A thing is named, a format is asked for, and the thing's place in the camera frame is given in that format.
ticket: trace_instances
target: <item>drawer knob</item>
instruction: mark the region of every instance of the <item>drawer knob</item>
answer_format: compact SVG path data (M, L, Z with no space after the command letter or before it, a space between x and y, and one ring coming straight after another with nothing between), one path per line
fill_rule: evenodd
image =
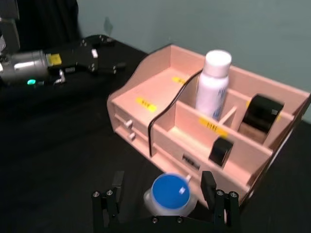
M130 133L129 135L128 135L128 138L130 139L130 140L134 140L135 139L135 137L136 137L136 133Z
M133 121L132 120L128 120L127 122L124 123L126 128L131 128L133 126Z

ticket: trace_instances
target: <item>robotic arm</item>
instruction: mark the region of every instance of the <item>robotic arm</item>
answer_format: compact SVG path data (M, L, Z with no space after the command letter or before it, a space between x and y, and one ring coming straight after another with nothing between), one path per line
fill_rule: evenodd
M97 48L114 46L114 40L103 35L94 35L71 45L66 50L52 49L16 53L19 38L15 20L19 19L15 0L0 1L0 87L14 85L60 84L65 75L86 70L93 74L115 74L125 68L125 63L103 67L98 63Z

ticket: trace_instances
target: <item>black tablecloth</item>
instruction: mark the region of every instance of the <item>black tablecloth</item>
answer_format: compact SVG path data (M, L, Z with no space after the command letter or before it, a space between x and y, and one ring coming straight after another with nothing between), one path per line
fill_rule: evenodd
M161 171L113 133L106 109L145 54L118 43L99 55L128 68L0 93L0 232L92 232L90 195L109 188L116 170L126 174L120 221L150 215L142 196ZM310 132L298 125L244 210L244 232L311 232ZM198 206L192 216L207 219L208 211Z

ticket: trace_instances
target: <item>pink wooden organizer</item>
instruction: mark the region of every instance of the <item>pink wooden organizer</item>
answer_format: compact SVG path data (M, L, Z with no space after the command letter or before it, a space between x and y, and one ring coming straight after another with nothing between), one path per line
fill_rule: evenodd
M242 203L301 120L310 94L232 66L221 118L214 121L194 109L204 58L173 45L147 56L126 85L109 96L111 124L117 134L162 171L191 175L191 191L202 203L202 170L213 173L217 188L239 193ZM237 132L250 100L258 93L285 103L263 144ZM222 167L208 159L220 135L234 143ZM199 169L184 160L185 155Z

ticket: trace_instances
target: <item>blue cap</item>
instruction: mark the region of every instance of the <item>blue cap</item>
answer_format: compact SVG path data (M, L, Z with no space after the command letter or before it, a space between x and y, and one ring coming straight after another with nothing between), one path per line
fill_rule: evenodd
M155 201L167 209L179 209L190 199L190 189L187 181L176 174L159 176L151 188Z

